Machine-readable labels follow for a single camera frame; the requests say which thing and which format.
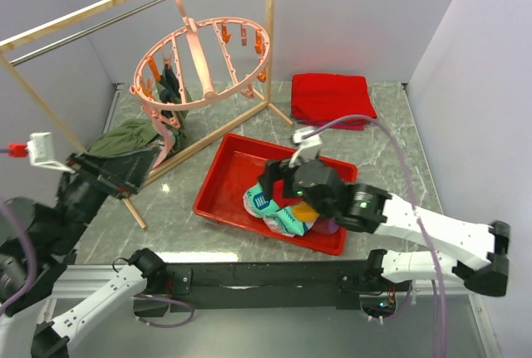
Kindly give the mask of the teal patterned sock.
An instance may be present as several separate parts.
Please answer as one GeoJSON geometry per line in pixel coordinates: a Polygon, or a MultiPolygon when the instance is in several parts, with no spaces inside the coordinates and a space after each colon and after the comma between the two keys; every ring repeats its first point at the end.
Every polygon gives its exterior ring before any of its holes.
{"type": "Polygon", "coordinates": [[[244,193],[243,203],[245,210],[255,218],[278,218],[280,207],[266,197],[259,183],[244,193]]]}
{"type": "Polygon", "coordinates": [[[293,214],[291,207],[282,208],[276,213],[264,217],[263,221],[271,231],[291,238],[303,236],[315,223],[315,221],[300,221],[293,214]]]}

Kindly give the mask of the purple maroon sock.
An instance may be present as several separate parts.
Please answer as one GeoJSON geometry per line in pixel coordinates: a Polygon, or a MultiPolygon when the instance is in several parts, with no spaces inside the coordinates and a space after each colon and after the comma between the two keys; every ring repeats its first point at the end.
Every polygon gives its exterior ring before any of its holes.
{"type": "Polygon", "coordinates": [[[317,218],[313,223],[312,230],[322,235],[331,235],[339,230],[334,218],[317,218]]]}

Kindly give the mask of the pink round clip hanger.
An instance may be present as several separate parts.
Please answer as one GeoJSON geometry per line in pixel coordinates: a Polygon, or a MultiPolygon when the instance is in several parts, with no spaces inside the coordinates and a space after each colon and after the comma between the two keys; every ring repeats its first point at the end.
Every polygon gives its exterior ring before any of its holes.
{"type": "Polygon", "coordinates": [[[157,42],[140,60],[135,73],[131,93],[139,98],[142,111],[151,120],[160,120],[168,125],[180,128],[178,119],[167,119],[161,111],[190,111],[213,105],[226,100],[235,94],[241,94],[248,99],[259,95],[254,87],[255,82],[264,83],[267,80],[267,67],[272,53],[272,43],[268,32],[258,23],[241,17],[212,17],[196,21],[188,16],[182,0],[174,0],[182,17],[184,26],[172,32],[157,42]],[[254,38],[253,49],[258,64],[249,73],[240,76],[234,66],[228,45],[232,38],[232,29],[240,34],[242,46],[247,46],[249,37],[254,38]],[[221,50],[221,56],[229,73],[230,83],[221,90],[214,86],[207,56],[200,41],[201,31],[212,31],[221,50]],[[178,39],[183,37],[188,44],[190,56],[196,71],[201,94],[198,98],[191,97],[185,91],[185,81],[178,50],[178,39]],[[156,89],[156,82],[166,61],[172,65],[175,75],[180,82],[181,102],[179,104],[162,103],[156,89]]]}

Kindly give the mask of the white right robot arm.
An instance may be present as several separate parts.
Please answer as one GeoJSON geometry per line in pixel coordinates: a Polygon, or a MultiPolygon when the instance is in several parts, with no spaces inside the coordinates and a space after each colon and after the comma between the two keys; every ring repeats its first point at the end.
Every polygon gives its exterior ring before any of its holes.
{"type": "Polygon", "coordinates": [[[411,253],[371,251],[364,273],[373,290],[382,291],[391,283],[442,280],[462,281],[467,290],[488,297],[507,292],[508,223],[469,223],[414,207],[386,190],[345,182],[320,159],[294,167],[287,160],[270,160],[258,182],[267,199],[281,182],[284,198],[301,199],[347,231],[400,238],[423,247],[411,253]]]}

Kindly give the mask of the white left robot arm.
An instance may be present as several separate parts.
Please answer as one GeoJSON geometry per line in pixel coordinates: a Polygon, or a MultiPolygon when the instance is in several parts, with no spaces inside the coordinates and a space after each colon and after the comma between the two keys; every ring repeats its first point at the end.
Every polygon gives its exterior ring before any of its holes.
{"type": "Polygon", "coordinates": [[[60,167],[54,206],[27,198],[1,203],[1,225],[13,228],[1,245],[3,357],[67,357],[116,306],[164,287],[165,262],[143,248],[69,312],[56,320],[37,320],[103,203],[137,194],[159,152],[143,148],[109,157],[74,153],[60,167]]]}

